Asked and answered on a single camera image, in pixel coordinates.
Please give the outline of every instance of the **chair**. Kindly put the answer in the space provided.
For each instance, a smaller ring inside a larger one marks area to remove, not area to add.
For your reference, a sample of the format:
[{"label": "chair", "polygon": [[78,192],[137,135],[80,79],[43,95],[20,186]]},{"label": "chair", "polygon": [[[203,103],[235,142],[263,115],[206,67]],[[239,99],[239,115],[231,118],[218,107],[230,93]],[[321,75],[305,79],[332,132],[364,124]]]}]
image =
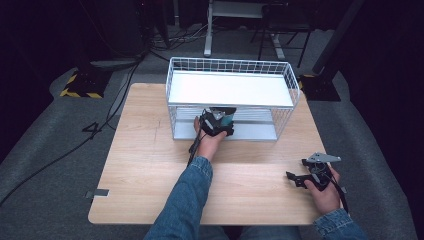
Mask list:
[{"label": "chair", "polygon": [[[272,1],[262,7],[262,20],[260,24],[262,28],[261,45],[259,47],[258,61],[261,60],[262,49],[264,48],[265,34],[271,34],[272,37],[277,37],[278,34],[292,34],[293,36],[289,41],[281,46],[282,49],[302,49],[297,67],[303,59],[303,55],[308,44],[309,36],[311,35],[312,28],[308,22],[303,9],[300,6],[290,4],[286,1]],[[256,29],[251,42],[255,38],[259,29]],[[298,33],[307,33],[303,47],[288,46],[291,41],[297,36]]]}]

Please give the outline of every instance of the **wire mesh basket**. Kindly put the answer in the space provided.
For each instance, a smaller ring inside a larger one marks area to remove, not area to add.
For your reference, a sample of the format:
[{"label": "wire mesh basket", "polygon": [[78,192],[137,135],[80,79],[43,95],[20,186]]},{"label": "wire mesh basket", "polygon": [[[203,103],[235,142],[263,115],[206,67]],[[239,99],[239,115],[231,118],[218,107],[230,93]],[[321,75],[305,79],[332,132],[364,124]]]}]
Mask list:
[{"label": "wire mesh basket", "polygon": [[287,62],[171,58],[166,99],[174,139],[194,139],[193,120],[210,107],[235,107],[229,140],[275,141],[299,101]]}]

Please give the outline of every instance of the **dark background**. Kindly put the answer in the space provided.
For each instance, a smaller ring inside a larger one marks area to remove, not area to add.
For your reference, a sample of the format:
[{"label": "dark background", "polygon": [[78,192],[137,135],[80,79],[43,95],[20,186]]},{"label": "dark background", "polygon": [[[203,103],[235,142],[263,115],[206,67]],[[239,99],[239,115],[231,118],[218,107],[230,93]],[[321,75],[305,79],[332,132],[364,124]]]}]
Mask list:
[{"label": "dark background", "polygon": [[[78,1],[1,3],[0,161],[52,101],[49,86],[54,79],[71,67],[87,64],[88,60],[117,57],[100,36],[128,55],[137,54],[148,41],[152,18],[137,15],[140,9],[134,7],[141,1],[115,2],[125,2],[120,8],[113,8],[118,11],[115,16],[126,15],[124,19],[117,18],[128,23],[124,29],[107,24],[110,19],[105,17],[114,15],[104,14],[112,11],[106,3],[82,2],[85,10]],[[165,15],[172,15],[170,1],[159,2],[168,6]],[[207,8],[205,3],[180,0],[180,26],[205,23],[205,11],[193,13]],[[315,26],[335,29],[351,1],[326,3],[319,5],[322,14]],[[340,71],[348,82],[351,101],[367,122],[408,197],[419,238],[424,238],[417,225],[424,222],[424,199],[420,194],[420,183],[424,182],[423,9],[422,1],[365,1],[322,73],[323,81],[331,81],[335,72]],[[117,35],[124,37],[114,39]]]}]

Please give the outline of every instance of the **denim sleeve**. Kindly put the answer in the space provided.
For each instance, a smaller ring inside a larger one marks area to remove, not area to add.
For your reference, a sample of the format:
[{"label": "denim sleeve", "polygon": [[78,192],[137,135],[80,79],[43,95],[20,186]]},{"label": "denim sleeve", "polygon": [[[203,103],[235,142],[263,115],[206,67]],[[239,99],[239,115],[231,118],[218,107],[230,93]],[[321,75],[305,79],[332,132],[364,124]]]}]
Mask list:
[{"label": "denim sleeve", "polygon": [[323,239],[368,239],[342,208],[318,218],[314,224]]},{"label": "denim sleeve", "polygon": [[206,158],[194,158],[144,239],[197,239],[212,175],[212,166]]}]

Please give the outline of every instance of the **cable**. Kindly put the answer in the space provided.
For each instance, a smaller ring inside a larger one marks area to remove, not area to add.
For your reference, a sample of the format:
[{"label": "cable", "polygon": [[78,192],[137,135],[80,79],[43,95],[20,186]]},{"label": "cable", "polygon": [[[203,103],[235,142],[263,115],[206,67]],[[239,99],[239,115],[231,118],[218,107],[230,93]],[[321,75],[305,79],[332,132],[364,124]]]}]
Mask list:
[{"label": "cable", "polygon": [[188,33],[188,30],[185,30],[185,33],[183,35],[181,35],[181,36],[178,36],[178,34],[181,32],[181,30],[178,31],[175,34],[175,36],[173,36],[172,38],[170,38],[170,40],[171,40],[171,46],[169,48],[168,47],[158,47],[158,46],[156,46],[156,43],[163,43],[164,42],[163,40],[160,40],[160,41],[153,40],[152,41],[152,45],[153,45],[152,46],[152,49],[154,49],[156,51],[175,50],[175,49],[177,49],[178,47],[180,47],[184,43],[191,43],[191,42],[197,41],[200,38],[206,37],[206,35],[202,35],[202,36],[198,36],[198,37],[196,37],[196,35],[198,33],[200,33],[202,30],[204,30],[205,28],[207,28],[207,27],[208,27],[208,24],[203,25],[201,28],[192,31],[192,33]]},{"label": "cable", "polygon": [[205,123],[205,120],[203,119],[203,117],[200,117],[200,119],[199,119],[199,131],[197,132],[197,135],[196,135],[196,138],[194,139],[193,144],[190,146],[190,149],[188,150],[188,152],[190,153],[190,157],[189,157],[188,162],[187,162],[187,167],[193,161],[194,154],[196,154],[197,149],[199,148],[200,142],[207,135],[205,133],[202,137],[200,137],[200,133],[202,132],[202,126],[203,126],[204,123]]},{"label": "cable", "polygon": [[[131,74],[129,77],[129,80],[132,79],[132,76],[134,75],[135,70],[137,69],[138,65],[141,63],[141,61],[139,61],[135,67],[133,67],[131,69]],[[128,92],[129,89],[129,81],[128,84],[126,86],[125,89],[125,94]],[[34,173],[32,173],[31,175],[29,175],[27,178],[25,178],[24,180],[22,180],[20,183],[18,183],[11,191],[9,191],[9,193],[1,200],[0,202],[0,208],[3,206],[3,204],[7,201],[7,199],[9,199],[9,197],[16,191],[18,190],[22,185],[24,185],[26,182],[28,182],[31,178],[35,177],[36,175],[38,175],[39,173],[41,173],[42,171],[44,171],[46,168],[50,167],[51,165],[57,163],[58,161],[64,159],[65,157],[67,157],[68,155],[70,155],[71,153],[75,152],[77,149],[79,149],[80,147],[82,147],[84,144],[86,144],[89,140],[93,139],[93,137],[95,135],[97,135],[97,133],[101,132],[101,130],[106,126],[106,124],[109,123],[109,121],[116,115],[116,113],[118,112],[118,109],[121,107],[122,103],[124,101],[124,97],[121,99],[118,107],[115,109],[115,111],[113,112],[113,114],[108,117],[105,121],[105,123],[103,123],[103,125],[100,126],[99,129],[97,129],[96,131],[94,131],[91,136],[89,136],[88,138],[86,138],[84,141],[82,141],[80,144],[78,144],[76,147],[74,147],[73,149],[71,149],[70,151],[66,152],[65,154],[63,154],[62,156],[56,158],[55,160],[51,161],[50,163],[44,165],[42,168],[38,169],[37,171],[35,171]]]},{"label": "cable", "polygon": [[[182,32],[182,30],[179,30],[173,37],[169,38],[168,40],[171,42],[170,43],[170,47],[173,46],[175,44],[175,42],[181,40],[182,38],[184,38],[185,36],[187,36],[187,31],[185,30],[185,33],[182,36],[179,36],[179,34]],[[156,43],[164,43],[165,41],[162,39],[162,37],[157,37],[159,40],[155,40],[156,37],[153,37],[152,39],[152,48],[155,48],[155,50],[161,50],[161,51],[165,51],[168,50],[168,46],[167,47],[158,47],[156,46]]]},{"label": "cable", "polygon": [[143,49],[139,55],[135,55],[135,56],[129,56],[129,55],[125,55],[117,50],[115,50],[112,46],[109,45],[109,43],[103,38],[102,34],[100,33],[100,30],[97,28],[96,24],[93,21],[93,18],[91,17],[90,13],[88,12],[87,8],[84,6],[84,4],[81,2],[81,0],[78,0],[79,4],[81,5],[82,9],[84,10],[85,14],[87,15],[88,19],[90,20],[91,24],[93,25],[94,29],[97,32],[97,35],[99,35],[100,39],[103,41],[104,44],[106,44],[106,46],[114,53],[122,56],[122,57],[130,57],[130,58],[134,58],[134,57],[140,57],[145,53],[145,50]]},{"label": "cable", "polygon": [[[125,83],[124,83],[124,84],[123,84],[123,85],[119,88],[118,94],[116,94],[115,99],[113,100],[113,102],[115,102],[115,101],[116,101],[116,99],[118,98],[119,94],[121,93],[122,89],[124,89],[124,87],[125,87],[125,86],[127,86],[127,88],[125,89],[124,94],[122,95],[121,102],[119,103],[119,105],[118,105],[117,109],[119,109],[119,107],[122,105],[122,103],[123,103],[123,101],[124,101],[124,99],[125,99],[125,96],[127,95],[127,92],[128,92],[128,86],[130,85],[131,78],[132,78],[132,75],[131,75],[131,77],[130,77],[130,74],[131,74],[131,72],[135,71],[135,68],[137,68],[137,67],[133,67],[132,69],[130,69],[130,71],[129,71],[129,72],[128,72],[128,74],[127,74],[127,80],[126,80],[126,82],[125,82]],[[115,130],[115,131],[116,131],[116,128],[115,128],[115,127],[112,127],[112,126],[109,124],[109,121],[108,121],[109,116],[110,116],[110,111],[112,110],[112,107],[113,107],[113,104],[112,104],[112,105],[110,105],[110,108],[109,108],[109,110],[108,110],[108,112],[107,112],[107,115],[106,115],[106,122],[107,122],[107,125],[108,125],[111,129],[113,129],[113,130]]]},{"label": "cable", "polygon": [[345,191],[343,191],[343,189],[337,183],[337,180],[336,180],[336,178],[334,178],[334,176],[330,178],[326,174],[324,174],[324,175],[330,180],[330,182],[332,182],[334,184],[334,187],[336,187],[336,190],[339,193],[340,200],[342,201],[343,208],[346,211],[346,213],[349,213],[349,207],[347,206]]},{"label": "cable", "polygon": [[152,50],[150,50],[150,53],[152,53],[153,55],[155,55],[157,58],[160,58],[160,59],[162,59],[162,60],[164,60],[164,61],[170,62],[170,60],[169,60],[169,59],[167,59],[167,58],[165,58],[165,57],[163,57],[163,56],[161,56],[161,55],[159,55],[159,54],[157,54],[157,53],[153,52]]}]

